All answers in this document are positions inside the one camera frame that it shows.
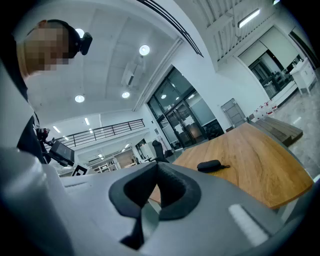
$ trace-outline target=glass door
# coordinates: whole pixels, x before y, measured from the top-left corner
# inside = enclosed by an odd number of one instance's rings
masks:
[[[184,102],[179,104],[174,111],[182,122],[184,130],[191,137],[193,144],[202,142],[206,139],[203,128]]]
[[[175,135],[179,138],[179,141],[182,143],[182,146],[184,148],[194,144],[192,138],[186,132],[182,121],[177,117],[177,114],[174,111],[168,113],[166,118],[170,122],[171,126],[175,131]]]

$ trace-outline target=metal railing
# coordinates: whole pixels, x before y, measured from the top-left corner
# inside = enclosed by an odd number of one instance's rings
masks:
[[[65,137],[57,138],[56,140],[69,148],[73,148],[89,142],[94,142],[126,132],[134,131],[143,127],[145,127],[143,119],[138,119],[78,132]],[[51,147],[49,145],[45,145],[45,148],[49,150]]]

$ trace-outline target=wooden table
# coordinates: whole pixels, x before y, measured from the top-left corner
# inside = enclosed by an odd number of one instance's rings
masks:
[[[286,149],[248,123],[187,149],[173,164],[197,171],[199,163],[215,159],[231,168],[209,175],[235,184],[272,209],[298,198],[314,183]],[[160,202],[158,187],[150,198]]]

